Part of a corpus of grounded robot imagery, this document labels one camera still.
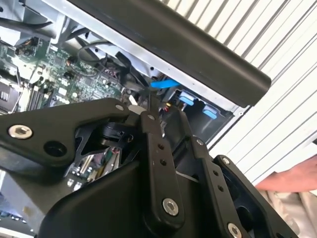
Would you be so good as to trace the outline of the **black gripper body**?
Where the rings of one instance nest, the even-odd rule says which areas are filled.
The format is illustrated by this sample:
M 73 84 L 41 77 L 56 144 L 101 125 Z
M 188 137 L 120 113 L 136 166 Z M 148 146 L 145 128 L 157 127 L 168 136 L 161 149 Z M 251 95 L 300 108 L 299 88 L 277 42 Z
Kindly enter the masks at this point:
M 177 174 L 185 223 L 175 233 L 153 234 L 144 222 L 139 162 L 69 194 L 43 219 L 39 238 L 218 238 L 213 215 L 203 207 L 200 184 Z

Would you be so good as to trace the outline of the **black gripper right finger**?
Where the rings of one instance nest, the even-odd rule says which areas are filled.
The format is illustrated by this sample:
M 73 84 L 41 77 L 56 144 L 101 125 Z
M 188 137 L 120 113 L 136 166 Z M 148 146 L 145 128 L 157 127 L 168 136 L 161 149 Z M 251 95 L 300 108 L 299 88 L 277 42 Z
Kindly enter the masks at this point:
M 177 170 L 198 179 L 204 220 L 216 238 L 295 238 L 297 235 L 229 158 L 211 158 L 205 143 L 191 132 L 179 111 L 182 141 L 188 150 Z

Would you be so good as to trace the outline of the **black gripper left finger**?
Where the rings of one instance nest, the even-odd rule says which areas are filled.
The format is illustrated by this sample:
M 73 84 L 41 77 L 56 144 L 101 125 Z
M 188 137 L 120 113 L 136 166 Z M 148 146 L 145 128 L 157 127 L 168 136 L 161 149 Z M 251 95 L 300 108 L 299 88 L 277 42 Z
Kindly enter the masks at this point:
M 0 167 L 8 176 L 28 182 L 39 202 L 53 200 L 58 193 L 54 185 L 65 186 L 76 162 L 111 147 L 121 151 L 114 171 L 139 162 L 147 228 L 181 229 L 184 208 L 156 97 L 149 97 L 148 108 L 140 114 L 105 98 L 0 118 Z

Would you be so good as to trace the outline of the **person's bare hand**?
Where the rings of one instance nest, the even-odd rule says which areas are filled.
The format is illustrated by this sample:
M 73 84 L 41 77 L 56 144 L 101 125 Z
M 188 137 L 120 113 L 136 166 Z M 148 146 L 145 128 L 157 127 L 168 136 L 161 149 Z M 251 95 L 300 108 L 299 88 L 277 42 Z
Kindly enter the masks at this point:
M 256 185 L 258 190 L 277 192 L 308 192 L 317 189 L 317 156 L 293 166 L 289 170 L 273 173 Z

